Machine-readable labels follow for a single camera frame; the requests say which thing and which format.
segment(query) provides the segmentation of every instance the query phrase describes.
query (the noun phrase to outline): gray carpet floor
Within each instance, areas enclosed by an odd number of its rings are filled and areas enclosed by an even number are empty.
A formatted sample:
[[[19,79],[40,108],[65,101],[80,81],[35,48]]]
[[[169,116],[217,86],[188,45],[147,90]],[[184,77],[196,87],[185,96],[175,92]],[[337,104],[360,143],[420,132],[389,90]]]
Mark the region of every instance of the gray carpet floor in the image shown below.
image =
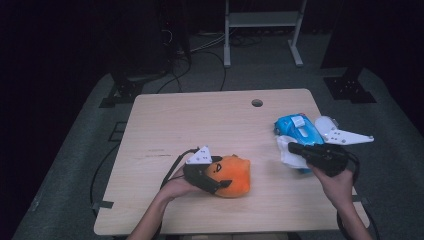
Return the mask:
[[[290,35],[262,37],[259,44],[232,48],[232,66],[224,68],[210,53],[193,54],[190,71],[161,90],[162,93],[307,88],[322,115],[335,118],[346,131],[373,135],[373,143],[348,146],[361,161],[356,190],[373,216],[381,239],[422,239],[424,236],[424,141],[387,91],[383,81],[367,69],[359,76],[376,103],[352,104],[334,100],[323,78],[340,76],[345,69],[320,69],[330,35],[301,34],[298,48],[304,66],[295,66],[287,46]],[[211,41],[193,36],[192,47]],[[222,45],[206,51],[222,58]],[[175,62],[174,73],[187,70],[185,61]],[[156,94],[167,75],[147,83],[142,94]],[[113,86],[105,75],[85,105],[46,175],[31,208],[14,239],[112,239],[93,232],[93,200],[99,202],[113,167],[116,142],[110,135],[118,122],[126,122],[132,104],[99,108]],[[125,124],[119,125],[124,130]],[[113,138],[119,139],[116,133]],[[338,231],[300,232],[302,239],[343,239]]]

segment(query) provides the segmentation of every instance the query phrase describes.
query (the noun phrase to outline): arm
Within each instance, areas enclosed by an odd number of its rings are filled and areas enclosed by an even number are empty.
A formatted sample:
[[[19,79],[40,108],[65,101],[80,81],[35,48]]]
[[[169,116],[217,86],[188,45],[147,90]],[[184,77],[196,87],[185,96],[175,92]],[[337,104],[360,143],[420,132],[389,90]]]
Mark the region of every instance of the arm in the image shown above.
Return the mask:
[[[147,211],[144,213],[140,222],[131,232],[127,239],[146,239],[150,240],[160,223],[162,222],[166,206],[177,197],[186,195],[189,192],[200,191],[199,188],[188,183],[183,177],[182,167],[172,176],[172,180],[156,194]]]
[[[353,239],[372,239],[352,202],[353,173],[344,170],[329,177],[320,169],[308,165],[322,184],[325,195],[339,212],[343,226]]]

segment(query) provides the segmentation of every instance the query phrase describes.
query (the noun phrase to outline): white metal shelf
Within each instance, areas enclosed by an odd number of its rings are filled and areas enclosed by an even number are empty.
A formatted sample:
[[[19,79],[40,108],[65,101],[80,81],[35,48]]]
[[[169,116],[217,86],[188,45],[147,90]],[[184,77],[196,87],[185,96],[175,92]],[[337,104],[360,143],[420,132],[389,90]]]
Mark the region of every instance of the white metal shelf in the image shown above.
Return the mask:
[[[298,12],[230,13],[229,27],[296,26]]]
[[[287,12],[243,12],[230,13],[229,0],[225,1],[224,66],[231,66],[230,28],[234,27],[283,27],[294,26],[293,39],[288,40],[296,66],[303,66],[296,43],[302,25],[307,0],[303,0],[299,11]]]

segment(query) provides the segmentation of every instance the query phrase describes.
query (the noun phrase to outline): white plastic object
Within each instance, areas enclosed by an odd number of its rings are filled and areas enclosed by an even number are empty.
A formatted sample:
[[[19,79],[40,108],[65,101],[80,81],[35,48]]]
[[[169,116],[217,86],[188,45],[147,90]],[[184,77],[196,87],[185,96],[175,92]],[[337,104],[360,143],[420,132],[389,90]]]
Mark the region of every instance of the white plastic object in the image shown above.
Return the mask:
[[[209,152],[208,146],[204,146],[199,151],[197,151],[193,156],[191,156],[186,164],[211,164],[212,157]]]
[[[334,119],[327,116],[319,117],[315,120],[315,128],[320,133],[324,142],[337,145],[350,145],[374,141],[373,136],[365,136],[352,132],[339,130]]]
[[[294,126],[297,128],[305,126],[305,120],[303,120],[302,116],[291,117],[291,120],[293,121]]]

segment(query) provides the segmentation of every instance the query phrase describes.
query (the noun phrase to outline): shelf leg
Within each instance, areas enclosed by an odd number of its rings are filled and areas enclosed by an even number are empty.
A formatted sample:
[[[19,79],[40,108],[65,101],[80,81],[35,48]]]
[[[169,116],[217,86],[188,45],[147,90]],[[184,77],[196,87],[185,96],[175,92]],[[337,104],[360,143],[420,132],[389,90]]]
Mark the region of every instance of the shelf leg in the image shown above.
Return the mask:
[[[230,54],[230,5],[229,0],[225,1],[225,42],[224,42],[224,67],[231,66]]]
[[[295,61],[295,64],[296,64],[297,67],[303,66],[303,61],[300,58],[300,54],[299,54],[299,51],[297,50],[296,44],[297,44],[297,39],[299,37],[300,28],[302,26],[303,16],[305,15],[306,3],[307,3],[307,0],[302,1],[302,6],[300,7],[299,14],[297,15],[296,27],[294,29],[293,40],[288,40],[290,51],[293,55],[293,58],[294,58],[294,61]]]

